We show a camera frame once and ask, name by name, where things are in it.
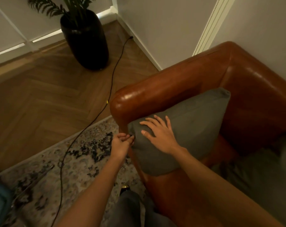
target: black vase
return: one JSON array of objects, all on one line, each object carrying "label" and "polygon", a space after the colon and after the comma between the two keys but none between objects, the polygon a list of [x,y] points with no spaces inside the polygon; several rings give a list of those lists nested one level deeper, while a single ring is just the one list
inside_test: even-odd
[{"label": "black vase", "polygon": [[109,52],[103,27],[97,15],[86,10],[88,25],[75,29],[68,18],[60,19],[64,37],[77,61],[90,70],[99,70],[107,65]]}]

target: pillow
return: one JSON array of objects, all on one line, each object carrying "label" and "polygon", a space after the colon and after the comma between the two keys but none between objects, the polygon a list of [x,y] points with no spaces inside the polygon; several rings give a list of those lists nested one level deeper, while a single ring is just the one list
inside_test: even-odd
[{"label": "pillow", "polygon": [[[184,100],[156,115],[164,121],[166,115],[169,117],[177,142],[199,159],[208,154],[214,145],[229,98],[229,91],[217,88]],[[172,156],[158,150],[141,134],[144,129],[154,136],[149,127],[139,124],[145,118],[128,124],[129,133],[135,136],[132,150],[142,171],[158,176],[179,168]]]},{"label": "pillow", "polygon": [[286,133],[268,147],[212,169],[286,226]]}]

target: leather couch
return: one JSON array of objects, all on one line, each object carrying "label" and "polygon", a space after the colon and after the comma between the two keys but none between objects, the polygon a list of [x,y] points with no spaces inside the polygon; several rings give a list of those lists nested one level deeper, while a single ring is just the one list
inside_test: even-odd
[{"label": "leather couch", "polygon": [[[233,42],[120,89],[110,110],[120,131],[127,133],[129,122],[217,87],[230,91],[231,99],[203,164],[211,167],[247,155],[286,131],[286,81]],[[153,177],[140,170],[131,149],[129,155],[161,214],[177,226],[222,226],[183,170]]]}]

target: potted plant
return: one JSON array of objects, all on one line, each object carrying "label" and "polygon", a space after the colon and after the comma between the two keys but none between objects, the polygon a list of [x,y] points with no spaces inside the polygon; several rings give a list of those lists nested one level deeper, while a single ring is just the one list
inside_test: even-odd
[{"label": "potted plant", "polygon": [[108,62],[108,47],[101,22],[97,15],[88,10],[94,0],[63,0],[68,11],[52,0],[28,0],[28,5],[38,12],[60,19],[64,37],[77,61],[85,68],[99,70]]}]

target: cable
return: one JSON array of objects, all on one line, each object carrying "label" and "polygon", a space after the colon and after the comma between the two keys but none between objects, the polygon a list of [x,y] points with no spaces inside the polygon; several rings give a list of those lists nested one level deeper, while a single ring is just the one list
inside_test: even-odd
[{"label": "cable", "polygon": [[77,138],[79,138],[79,136],[80,136],[89,126],[91,126],[91,125],[96,121],[96,119],[99,117],[99,115],[105,110],[105,108],[106,108],[106,106],[107,106],[107,104],[108,104],[108,102],[109,102],[109,100],[110,100],[110,97],[111,97],[112,85],[113,85],[114,73],[115,73],[116,67],[117,67],[119,61],[120,61],[121,58],[122,58],[122,55],[123,55],[123,52],[124,52],[124,47],[125,47],[126,43],[128,42],[128,40],[130,40],[130,39],[133,39],[133,36],[129,37],[129,38],[126,40],[126,42],[124,43],[121,56],[120,56],[120,58],[118,59],[118,61],[117,61],[117,63],[116,63],[116,66],[115,66],[115,68],[114,68],[114,70],[113,70],[113,72],[112,72],[110,92],[109,92],[109,97],[108,97],[108,100],[107,100],[107,102],[106,102],[106,105],[103,107],[103,109],[102,109],[102,110],[100,111],[100,113],[97,115],[97,117],[96,117],[90,124],[88,124],[88,126],[87,126],[86,128],[84,128],[84,129],[77,135],[77,137],[72,141],[72,143],[71,143],[71,144],[69,145],[69,147],[67,148],[67,151],[65,152],[65,155],[64,155],[64,157],[63,157],[63,159],[62,159],[62,162],[61,162],[61,165],[60,165],[61,198],[60,198],[60,204],[59,204],[59,207],[58,207],[57,214],[56,214],[56,216],[54,217],[54,220],[53,220],[53,222],[52,222],[52,224],[51,224],[51,227],[54,226],[54,222],[56,221],[56,219],[57,219],[57,217],[58,217],[58,215],[59,215],[61,206],[62,206],[62,200],[63,200],[62,169],[63,169],[63,166],[64,166],[65,157],[67,156],[67,153],[68,153],[69,149],[72,147],[72,145],[73,145],[74,142],[77,140]]}]

